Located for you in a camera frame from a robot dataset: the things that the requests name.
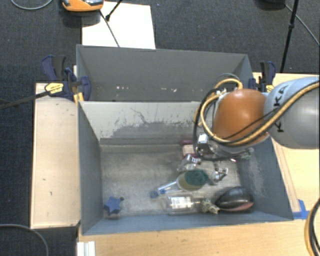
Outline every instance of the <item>blue tape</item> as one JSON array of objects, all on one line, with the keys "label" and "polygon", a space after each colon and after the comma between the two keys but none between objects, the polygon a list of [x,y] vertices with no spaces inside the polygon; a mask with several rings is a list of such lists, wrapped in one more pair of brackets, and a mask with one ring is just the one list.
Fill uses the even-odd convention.
[{"label": "blue tape", "polygon": [[293,212],[292,213],[293,217],[294,217],[295,220],[306,220],[308,215],[309,215],[309,211],[306,210],[304,201],[298,199],[298,202],[299,202],[301,211]]}]

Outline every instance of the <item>clear bottle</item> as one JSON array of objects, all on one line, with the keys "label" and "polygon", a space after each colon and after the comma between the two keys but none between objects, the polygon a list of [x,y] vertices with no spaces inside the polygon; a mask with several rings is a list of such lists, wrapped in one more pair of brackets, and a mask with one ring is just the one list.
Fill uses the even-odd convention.
[{"label": "clear bottle", "polygon": [[154,199],[160,195],[177,191],[197,191],[205,185],[207,180],[208,176],[203,170],[190,170],[180,174],[175,181],[161,185],[157,187],[156,190],[151,191],[150,197]]},{"label": "clear bottle", "polygon": [[185,215],[199,212],[202,197],[191,194],[170,193],[165,198],[165,208],[169,215]]}]

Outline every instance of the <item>metal bracket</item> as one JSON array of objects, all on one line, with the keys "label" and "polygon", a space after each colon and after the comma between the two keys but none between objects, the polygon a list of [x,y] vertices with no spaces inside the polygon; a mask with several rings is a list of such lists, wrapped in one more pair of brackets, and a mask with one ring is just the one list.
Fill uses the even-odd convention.
[{"label": "metal bracket", "polygon": [[178,168],[176,169],[178,172],[186,172],[193,170],[197,167],[197,165],[201,164],[201,159],[193,157],[191,154],[188,154],[184,159],[182,159]]}]

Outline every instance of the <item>black stand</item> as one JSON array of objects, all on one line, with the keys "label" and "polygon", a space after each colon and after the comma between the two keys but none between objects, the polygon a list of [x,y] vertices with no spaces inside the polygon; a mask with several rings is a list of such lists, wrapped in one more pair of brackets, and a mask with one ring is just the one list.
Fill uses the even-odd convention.
[{"label": "black stand", "polygon": [[290,39],[291,39],[291,33],[292,33],[292,29],[295,27],[295,18],[296,18],[296,13],[297,13],[297,9],[298,9],[298,3],[299,3],[299,0],[294,0],[291,19],[290,19],[290,23],[289,23],[288,35],[286,37],[284,53],[283,53],[283,57],[282,57],[280,73],[283,73],[284,68],[285,68],[287,53],[288,53]]}]

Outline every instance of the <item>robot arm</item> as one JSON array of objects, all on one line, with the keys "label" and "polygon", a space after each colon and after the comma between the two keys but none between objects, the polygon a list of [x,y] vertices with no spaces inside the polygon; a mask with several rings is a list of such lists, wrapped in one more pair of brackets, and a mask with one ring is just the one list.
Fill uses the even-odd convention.
[{"label": "robot arm", "polygon": [[[268,136],[288,148],[319,148],[318,76],[285,82],[269,94],[242,89],[239,81],[229,93],[216,87],[203,99],[195,118],[213,142],[215,158],[240,156]],[[205,113],[213,104],[209,128]]]}]

